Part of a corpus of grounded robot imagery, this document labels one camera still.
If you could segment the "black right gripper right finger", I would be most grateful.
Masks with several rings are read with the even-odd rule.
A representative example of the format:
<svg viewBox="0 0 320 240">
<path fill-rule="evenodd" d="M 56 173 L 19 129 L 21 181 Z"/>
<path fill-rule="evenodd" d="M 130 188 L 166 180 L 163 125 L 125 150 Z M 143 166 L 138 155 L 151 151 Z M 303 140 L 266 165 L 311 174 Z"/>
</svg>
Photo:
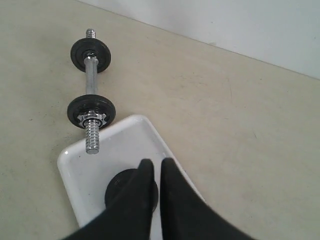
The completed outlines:
<svg viewBox="0 0 320 240">
<path fill-rule="evenodd" d="M 160 217 L 164 240 L 253 240 L 214 210 L 193 190 L 173 158 L 160 173 Z"/>
</svg>

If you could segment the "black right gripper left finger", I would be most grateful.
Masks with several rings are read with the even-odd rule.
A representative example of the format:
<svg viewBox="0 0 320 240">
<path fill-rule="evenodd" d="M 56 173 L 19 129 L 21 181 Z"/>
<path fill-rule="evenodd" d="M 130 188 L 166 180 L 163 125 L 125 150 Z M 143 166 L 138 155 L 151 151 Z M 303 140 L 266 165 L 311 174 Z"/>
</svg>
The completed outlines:
<svg viewBox="0 0 320 240">
<path fill-rule="evenodd" d="M 68 240 L 148 240 L 154 209 L 154 165 L 142 159 L 137 168 L 116 174 L 104 196 L 105 210 Z"/>
</svg>

